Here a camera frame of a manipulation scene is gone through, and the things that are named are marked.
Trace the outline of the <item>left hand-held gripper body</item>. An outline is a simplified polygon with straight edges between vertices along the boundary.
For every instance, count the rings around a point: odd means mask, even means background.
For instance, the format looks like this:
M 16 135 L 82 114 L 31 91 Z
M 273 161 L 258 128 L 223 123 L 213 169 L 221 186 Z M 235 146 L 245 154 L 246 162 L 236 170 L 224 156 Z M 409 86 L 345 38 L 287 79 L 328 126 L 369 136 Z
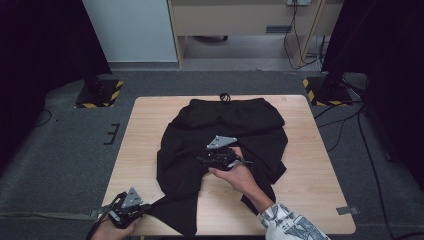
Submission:
M 143 200 L 134 187 L 118 194 L 107 211 L 109 220 L 119 228 L 125 229 L 142 215 Z

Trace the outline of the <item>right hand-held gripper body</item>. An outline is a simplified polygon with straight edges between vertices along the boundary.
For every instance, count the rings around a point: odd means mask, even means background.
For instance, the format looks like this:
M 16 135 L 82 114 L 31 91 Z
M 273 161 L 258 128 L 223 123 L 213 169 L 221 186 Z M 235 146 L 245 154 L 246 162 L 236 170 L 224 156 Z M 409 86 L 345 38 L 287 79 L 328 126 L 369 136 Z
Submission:
M 229 171 L 239 163 L 245 164 L 244 158 L 236 154 L 230 147 L 236 142 L 235 137 L 216 135 L 206 146 L 206 165 L 222 171 Z

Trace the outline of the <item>black shorts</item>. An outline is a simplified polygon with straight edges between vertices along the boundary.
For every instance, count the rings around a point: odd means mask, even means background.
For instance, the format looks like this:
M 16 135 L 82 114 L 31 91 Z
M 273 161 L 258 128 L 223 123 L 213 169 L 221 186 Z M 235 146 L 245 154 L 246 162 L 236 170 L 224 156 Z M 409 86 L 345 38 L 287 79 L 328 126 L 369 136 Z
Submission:
M 285 121 L 263 98 L 234 101 L 192 99 L 168 124 L 157 153 L 156 179 L 164 196 L 150 214 L 186 237 L 197 232 L 197 203 L 203 176 L 200 159 L 215 136 L 235 137 L 254 179 L 274 198 L 272 185 L 286 171 Z

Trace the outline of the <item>person's left hand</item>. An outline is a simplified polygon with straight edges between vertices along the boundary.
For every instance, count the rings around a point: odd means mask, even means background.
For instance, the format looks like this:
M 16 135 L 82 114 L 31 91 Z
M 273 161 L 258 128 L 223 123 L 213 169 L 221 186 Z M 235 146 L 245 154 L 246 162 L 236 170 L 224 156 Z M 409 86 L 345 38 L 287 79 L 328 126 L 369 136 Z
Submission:
M 124 240 L 136 229 L 139 219 L 133 221 L 127 228 L 116 228 L 109 220 L 103 220 L 97 227 L 90 240 Z

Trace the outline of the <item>person's right hand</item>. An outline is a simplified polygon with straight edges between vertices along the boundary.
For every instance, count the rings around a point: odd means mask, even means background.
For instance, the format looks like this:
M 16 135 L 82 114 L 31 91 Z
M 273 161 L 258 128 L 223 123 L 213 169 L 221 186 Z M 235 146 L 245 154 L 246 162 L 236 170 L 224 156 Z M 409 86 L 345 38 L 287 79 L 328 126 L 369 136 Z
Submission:
M 238 163 L 229 171 L 222 171 L 212 167 L 209 167 L 208 170 L 246 196 L 259 213 L 264 212 L 274 204 L 257 185 L 251 171 L 244 164 Z

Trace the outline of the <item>black stand base striped edge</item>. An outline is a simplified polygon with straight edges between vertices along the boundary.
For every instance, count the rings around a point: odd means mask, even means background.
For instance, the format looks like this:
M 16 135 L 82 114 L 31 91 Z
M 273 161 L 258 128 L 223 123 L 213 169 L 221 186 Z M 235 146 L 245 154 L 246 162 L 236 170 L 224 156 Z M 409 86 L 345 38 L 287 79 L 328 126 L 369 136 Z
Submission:
M 302 81 L 307 97 L 313 106 L 351 105 L 347 88 L 325 77 L 307 77 Z
M 97 108 L 111 107 L 119 96 L 123 81 L 121 80 L 100 80 L 100 86 L 90 90 L 84 86 L 76 101 L 76 108 Z

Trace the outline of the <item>grey tape piece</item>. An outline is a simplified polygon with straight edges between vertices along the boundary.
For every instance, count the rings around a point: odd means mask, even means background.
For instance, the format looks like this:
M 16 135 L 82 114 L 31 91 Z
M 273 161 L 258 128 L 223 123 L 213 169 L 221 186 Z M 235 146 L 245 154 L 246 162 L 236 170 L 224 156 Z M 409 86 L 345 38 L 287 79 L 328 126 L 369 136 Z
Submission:
M 338 207 L 336 211 L 339 215 L 346 215 L 346 214 L 356 215 L 360 213 L 357 207 L 350 207 L 350 206 Z

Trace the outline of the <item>beige wooden desk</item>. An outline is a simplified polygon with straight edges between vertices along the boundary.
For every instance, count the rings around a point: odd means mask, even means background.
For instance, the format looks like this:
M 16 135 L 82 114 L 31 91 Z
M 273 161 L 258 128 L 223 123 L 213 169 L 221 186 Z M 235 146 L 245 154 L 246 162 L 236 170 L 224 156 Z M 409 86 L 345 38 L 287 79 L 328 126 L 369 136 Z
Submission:
M 310 43 L 332 34 L 345 0 L 312 0 L 287 6 L 287 0 L 167 0 L 179 62 L 190 36 L 284 34 L 289 56 L 300 67 Z

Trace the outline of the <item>white panel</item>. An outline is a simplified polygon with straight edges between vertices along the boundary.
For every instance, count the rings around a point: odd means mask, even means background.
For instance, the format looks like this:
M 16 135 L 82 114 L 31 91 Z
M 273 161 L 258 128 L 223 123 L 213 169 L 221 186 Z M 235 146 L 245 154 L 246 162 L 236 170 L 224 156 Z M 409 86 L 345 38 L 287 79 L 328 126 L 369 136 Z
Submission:
M 111 63 L 176 62 L 167 0 L 82 0 Z

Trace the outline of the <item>black curtain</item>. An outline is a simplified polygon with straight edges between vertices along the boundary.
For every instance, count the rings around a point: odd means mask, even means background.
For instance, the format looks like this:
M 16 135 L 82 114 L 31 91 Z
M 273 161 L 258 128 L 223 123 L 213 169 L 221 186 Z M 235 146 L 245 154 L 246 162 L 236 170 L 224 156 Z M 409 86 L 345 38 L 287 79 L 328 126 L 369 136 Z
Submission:
M 323 69 L 367 76 L 374 126 L 424 191 L 424 0 L 344 0 Z
M 83 0 L 0 0 L 0 175 L 50 91 L 110 72 Z

